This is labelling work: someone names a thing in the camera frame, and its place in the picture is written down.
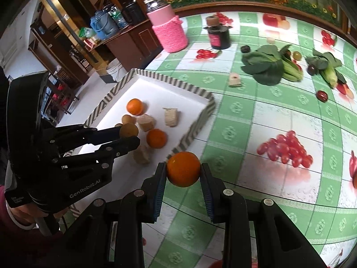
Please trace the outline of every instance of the blue container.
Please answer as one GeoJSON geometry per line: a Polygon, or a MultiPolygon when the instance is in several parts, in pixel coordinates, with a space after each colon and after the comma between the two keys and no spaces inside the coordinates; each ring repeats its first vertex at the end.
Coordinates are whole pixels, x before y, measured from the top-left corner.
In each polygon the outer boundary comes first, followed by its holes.
{"type": "Polygon", "coordinates": [[[104,11],[95,12],[95,16],[90,19],[90,26],[101,40],[108,39],[119,31],[113,18],[104,11]]]}

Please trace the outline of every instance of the food piece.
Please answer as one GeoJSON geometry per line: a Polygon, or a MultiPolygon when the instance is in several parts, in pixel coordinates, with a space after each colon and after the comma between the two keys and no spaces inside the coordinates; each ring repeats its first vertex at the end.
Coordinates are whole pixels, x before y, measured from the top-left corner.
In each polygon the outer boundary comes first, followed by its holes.
{"type": "Polygon", "coordinates": [[[163,108],[165,110],[165,125],[175,127],[178,121],[177,108],[163,108]]]}
{"type": "Polygon", "coordinates": [[[127,123],[125,125],[122,125],[119,131],[119,136],[120,138],[128,138],[131,136],[138,136],[139,134],[139,129],[132,123],[127,123]]]}
{"type": "Polygon", "coordinates": [[[305,168],[309,168],[311,166],[311,162],[309,158],[303,157],[301,160],[301,165],[304,166],[305,168]]]}
{"type": "Polygon", "coordinates": [[[260,144],[257,148],[257,153],[259,155],[263,155],[266,151],[268,151],[268,147],[269,147],[269,145],[267,142],[260,144]]]}
{"type": "Polygon", "coordinates": [[[139,116],[144,111],[144,104],[137,98],[134,98],[126,105],[126,110],[134,116],[139,116]]]}
{"type": "Polygon", "coordinates": [[[229,80],[228,80],[228,86],[230,87],[236,87],[236,86],[241,86],[241,77],[239,76],[239,74],[235,73],[235,72],[231,72],[229,74],[229,80]]]}
{"type": "Polygon", "coordinates": [[[139,145],[139,147],[133,151],[133,158],[137,164],[149,164],[150,155],[148,147],[145,145],[139,145]]]}
{"type": "Polygon", "coordinates": [[[268,38],[267,38],[267,43],[269,43],[269,44],[275,44],[275,38],[273,38],[273,37],[268,37],[268,38]]]}
{"type": "Polygon", "coordinates": [[[137,122],[144,132],[147,132],[155,127],[155,119],[147,114],[140,116],[137,122]]]}
{"type": "Polygon", "coordinates": [[[310,64],[308,67],[307,67],[307,73],[311,76],[314,76],[316,73],[317,73],[317,68],[315,67],[315,65],[313,64],[310,64]]]}
{"type": "Polygon", "coordinates": [[[301,60],[301,53],[300,52],[298,52],[298,51],[294,51],[293,53],[292,53],[292,58],[293,59],[295,59],[295,60],[297,60],[297,61],[300,61],[301,60]]]}
{"type": "Polygon", "coordinates": [[[299,155],[299,150],[295,147],[289,147],[289,154],[293,157],[296,157],[299,155]]]}
{"type": "Polygon", "coordinates": [[[241,52],[242,53],[249,53],[250,52],[250,46],[249,45],[244,45],[241,47],[241,52]]]}
{"type": "Polygon", "coordinates": [[[283,134],[279,134],[279,135],[276,136],[276,141],[278,143],[286,143],[287,139],[283,134]]]}
{"type": "Polygon", "coordinates": [[[324,91],[317,91],[316,93],[316,97],[318,100],[320,100],[321,102],[326,102],[328,99],[328,95],[327,93],[325,93],[324,91]]]}
{"type": "Polygon", "coordinates": [[[154,149],[161,149],[167,143],[167,134],[160,129],[151,129],[146,135],[147,144],[154,149]]]}
{"type": "Polygon", "coordinates": [[[351,158],[349,159],[349,175],[351,176],[351,178],[353,178],[354,175],[356,174],[356,170],[357,170],[357,157],[355,156],[355,153],[352,150],[351,158]]]}
{"type": "Polygon", "coordinates": [[[302,161],[302,157],[301,156],[294,157],[294,159],[292,160],[292,166],[293,167],[298,167],[301,164],[301,161],[302,161]]]}
{"type": "Polygon", "coordinates": [[[281,155],[281,163],[282,164],[287,164],[290,160],[289,154],[283,154],[281,155]]]}
{"type": "Polygon", "coordinates": [[[278,143],[276,144],[276,150],[280,153],[280,154],[287,154],[289,153],[289,146],[286,143],[278,143]]]}
{"type": "Polygon", "coordinates": [[[121,118],[121,121],[122,121],[123,125],[128,124],[128,123],[135,124],[136,119],[130,115],[124,115],[121,118]]]}
{"type": "Polygon", "coordinates": [[[268,148],[268,157],[271,161],[277,161],[279,158],[279,154],[278,151],[276,150],[276,148],[274,146],[270,146],[268,148]]]}
{"type": "Polygon", "coordinates": [[[188,187],[199,179],[201,163],[191,152],[179,152],[167,161],[167,178],[178,187],[188,187]]]}
{"type": "Polygon", "coordinates": [[[286,137],[287,138],[293,138],[293,137],[295,137],[295,131],[293,131],[293,130],[290,130],[290,131],[287,131],[286,132],[286,137]]]}

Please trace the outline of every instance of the wall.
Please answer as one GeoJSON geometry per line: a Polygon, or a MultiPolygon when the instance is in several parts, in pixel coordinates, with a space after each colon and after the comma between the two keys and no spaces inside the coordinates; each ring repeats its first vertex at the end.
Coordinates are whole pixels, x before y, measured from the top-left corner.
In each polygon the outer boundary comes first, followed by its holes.
{"type": "Polygon", "coordinates": [[[5,75],[17,78],[31,72],[46,70],[37,58],[26,48],[22,48],[4,69],[5,75]]]}

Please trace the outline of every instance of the black handle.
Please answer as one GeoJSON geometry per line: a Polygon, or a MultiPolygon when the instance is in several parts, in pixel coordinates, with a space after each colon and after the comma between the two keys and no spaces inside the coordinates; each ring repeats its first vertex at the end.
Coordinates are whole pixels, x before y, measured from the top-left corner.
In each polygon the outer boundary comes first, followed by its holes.
{"type": "Polygon", "coordinates": [[[35,218],[35,221],[40,229],[41,234],[47,237],[56,234],[60,229],[60,225],[58,224],[53,214],[49,214],[44,218],[35,218]]]}

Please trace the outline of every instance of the person's hand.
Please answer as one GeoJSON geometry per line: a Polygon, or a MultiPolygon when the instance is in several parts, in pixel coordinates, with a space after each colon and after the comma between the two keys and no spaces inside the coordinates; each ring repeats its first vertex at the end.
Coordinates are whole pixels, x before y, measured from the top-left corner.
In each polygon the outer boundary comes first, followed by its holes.
{"type": "MultiPolygon", "coordinates": [[[[10,208],[10,210],[14,218],[22,225],[31,225],[36,222],[35,218],[43,218],[45,216],[48,216],[48,214],[40,210],[35,203],[24,204],[20,207],[10,208]]],[[[64,210],[53,214],[53,216],[56,219],[59,219],[67,211],[68,208],[66,207],[64,210]]]]}

